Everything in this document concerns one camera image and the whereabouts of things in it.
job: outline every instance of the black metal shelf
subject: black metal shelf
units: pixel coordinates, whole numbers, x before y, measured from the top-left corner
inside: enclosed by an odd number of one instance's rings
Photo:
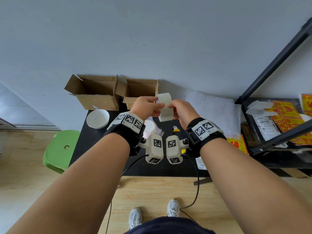
[[[250,96],[310,35],[312,35],[312,17],[308,19],[286,47],[284,47],[284,49],[235,102],[236,104],[242,105],[242,111],[246,121],[253,131],[255,139],[260,143],[258,146],[249,147],[248,151],[251,156],[268,168],[312,168],[312,163],[302,161],[296,154],[291,152],[303,148],[312,148],[312,146],[297,146],[290,142],[290,140],[312,131],[312,120],[302,123],[287,132],[281,132],[280,135],[265,141],[254,118],[251,115],[246,114],[247,107],[256,100],[267,102],[273,100],[292,102],[297,111],[302,113],[299,100],[295,98],[250,98]],[[282,143],[287,143],[288,148],[275,148],[276,145]]]

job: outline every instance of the hand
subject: hand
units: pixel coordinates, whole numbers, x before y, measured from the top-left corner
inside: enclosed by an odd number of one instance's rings
[[[186,130],[191,121],[200,117],[189,102],[180,99],[172,100],[168,108],[174,109],[174,119],[179,119],[184,130]]]
[[[149,117],[159,117],[160,109],[164,108],[164,103],[154,103],[158,100],[157,97],[141,96],[138,97],[133,104],[130,112],[136,114],[142,120]]]

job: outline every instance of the tape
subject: tape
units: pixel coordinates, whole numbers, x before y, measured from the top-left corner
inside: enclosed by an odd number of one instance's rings
[[[174,117],[174,110],[173,108],[168,108],[169,104],[171,103],[171,95],[169,93],[164,94],[157,94],[158,103],[165,103],[165,107],[160,110],[159,121],[171,121]]]

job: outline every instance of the wooden floor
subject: wooden floor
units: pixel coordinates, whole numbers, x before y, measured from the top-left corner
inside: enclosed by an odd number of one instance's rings
[[[60,175],[42,163],[45,148],[53,132],[0,132],[0,233],[29,208],[44,190]],[[312,180],[285,178],[312,202]],[[168,201],[177,199],[181,206],[190,204],[196,194],[194,178],[123,177],[112,201],[108,233],[128,230],[128,215],[140,207],[143,221],[165,216]],[[200,186],[196,203],[185,209],[205,228],[220,233],[242,233],[212,183]],[[105,233],[106,215],[99,233]]]

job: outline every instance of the dark shorts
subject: dark shorts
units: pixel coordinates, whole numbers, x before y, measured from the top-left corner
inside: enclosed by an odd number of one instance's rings
[[[202,228],[192,220],[184,217],[158,217],[132,228],[127,234],[216,234],[214,231]]]

